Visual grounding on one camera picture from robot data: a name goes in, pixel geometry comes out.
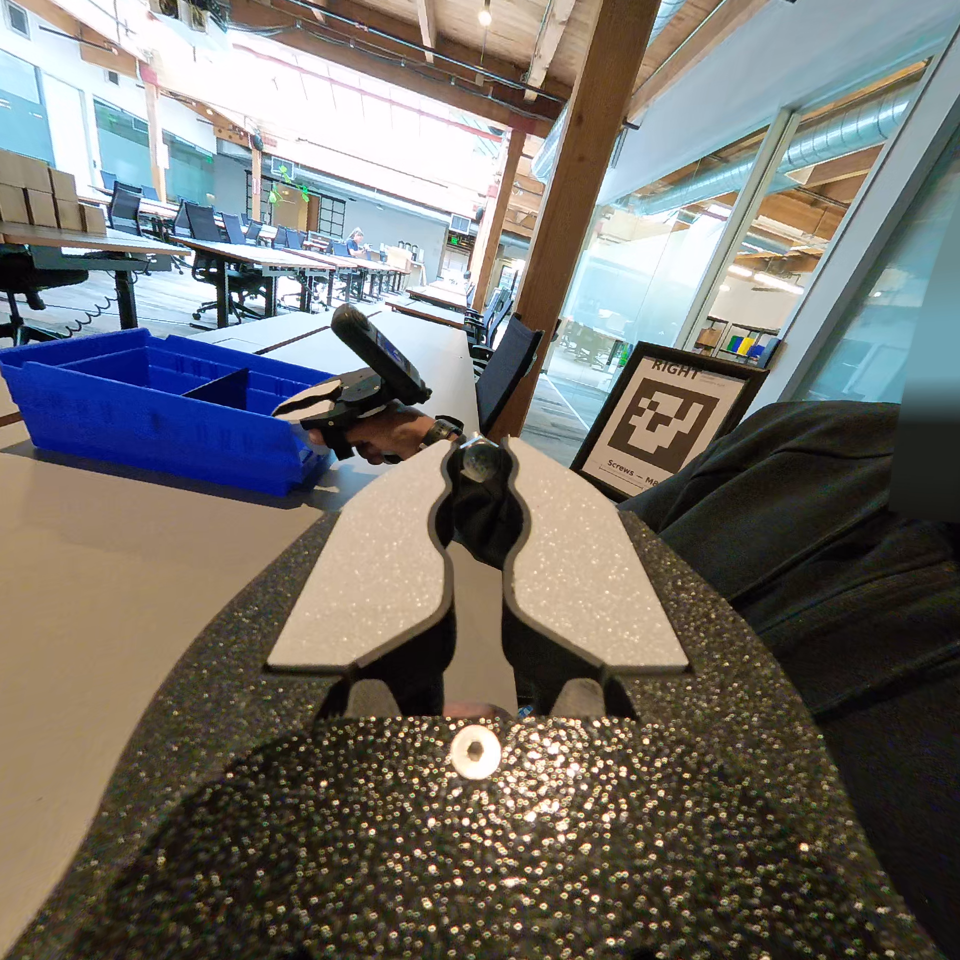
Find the blue plastic bin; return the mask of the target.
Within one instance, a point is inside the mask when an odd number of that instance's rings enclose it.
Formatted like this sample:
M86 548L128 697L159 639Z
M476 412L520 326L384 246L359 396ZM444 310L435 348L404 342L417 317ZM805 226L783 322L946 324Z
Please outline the blue plastic bin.
M280 497L332 460L272 417L324 371L145 329L12 347L1 360L38 449Z

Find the black office chair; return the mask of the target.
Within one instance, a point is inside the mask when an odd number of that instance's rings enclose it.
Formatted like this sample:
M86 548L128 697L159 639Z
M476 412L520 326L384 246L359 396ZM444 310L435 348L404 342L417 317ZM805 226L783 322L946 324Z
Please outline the black office chair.
M482 434L490 434L510 396L531 369L543 336L542 331L531 330L518 315L513 315L496 348L469 346Z

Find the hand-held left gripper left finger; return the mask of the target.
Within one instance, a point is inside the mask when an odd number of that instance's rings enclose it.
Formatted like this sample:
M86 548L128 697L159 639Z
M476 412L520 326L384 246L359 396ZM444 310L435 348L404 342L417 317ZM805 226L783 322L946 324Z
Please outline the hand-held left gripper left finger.
M442 621L452 564L436 529L451 492L439 441L351 498L268 656L273 671L365 668Z

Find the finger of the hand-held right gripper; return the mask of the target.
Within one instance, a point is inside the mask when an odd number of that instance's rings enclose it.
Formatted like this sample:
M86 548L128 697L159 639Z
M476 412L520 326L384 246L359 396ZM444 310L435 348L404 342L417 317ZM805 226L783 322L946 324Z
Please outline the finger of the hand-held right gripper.
M342 401L343 380L324 380L278 404L274 417L303 428L349 428L350 408Z

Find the black framed marker sign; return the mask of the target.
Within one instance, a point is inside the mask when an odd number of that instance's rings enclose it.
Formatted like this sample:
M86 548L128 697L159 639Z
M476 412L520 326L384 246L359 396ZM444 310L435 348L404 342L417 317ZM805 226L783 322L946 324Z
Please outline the black framed marker sign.
M734 429L767 370L639 342L571 469L621 502L657 486Z

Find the stack of cardboard boxes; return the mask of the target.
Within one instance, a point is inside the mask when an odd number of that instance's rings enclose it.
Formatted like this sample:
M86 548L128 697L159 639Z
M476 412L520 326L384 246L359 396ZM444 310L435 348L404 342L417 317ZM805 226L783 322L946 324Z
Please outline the stack of cardboard boxes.
M1 150L1 221L105 236L99 206L80 202L72 174L45 161Z

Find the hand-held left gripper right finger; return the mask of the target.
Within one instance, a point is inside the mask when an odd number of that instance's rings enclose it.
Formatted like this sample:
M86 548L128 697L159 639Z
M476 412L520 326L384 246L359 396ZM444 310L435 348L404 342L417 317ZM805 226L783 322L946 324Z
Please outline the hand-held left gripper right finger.
M516 619L591 667L680 673L689 660L615 504L519 438L509 491L523 524L503 567Z

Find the person's right hand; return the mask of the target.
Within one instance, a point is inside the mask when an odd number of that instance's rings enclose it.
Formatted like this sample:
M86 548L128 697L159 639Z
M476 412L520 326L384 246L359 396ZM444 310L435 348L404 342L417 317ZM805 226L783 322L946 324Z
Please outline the person's right hand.
M435 419L405 406L390 406L358 419L346 438L358 456L373 466L386 463L387 456L400 460L415 456L434 426Z

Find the wooden pillar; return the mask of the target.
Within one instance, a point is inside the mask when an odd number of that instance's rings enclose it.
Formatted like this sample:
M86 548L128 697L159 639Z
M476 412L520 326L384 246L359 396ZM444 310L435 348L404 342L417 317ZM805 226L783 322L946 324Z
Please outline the wooden pillar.
M598 7L508 327L522 322L543 337L531 372L486 430L493 441L521 434L659 6L658 1L603 1Z

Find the steel bolt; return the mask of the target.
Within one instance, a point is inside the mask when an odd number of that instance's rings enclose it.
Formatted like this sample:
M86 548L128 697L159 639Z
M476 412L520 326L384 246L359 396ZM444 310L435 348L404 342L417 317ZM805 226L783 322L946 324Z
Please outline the steel bolt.
M477 484L498 478L502 467L500 446L477 433L460 445L462 455L461 474Z

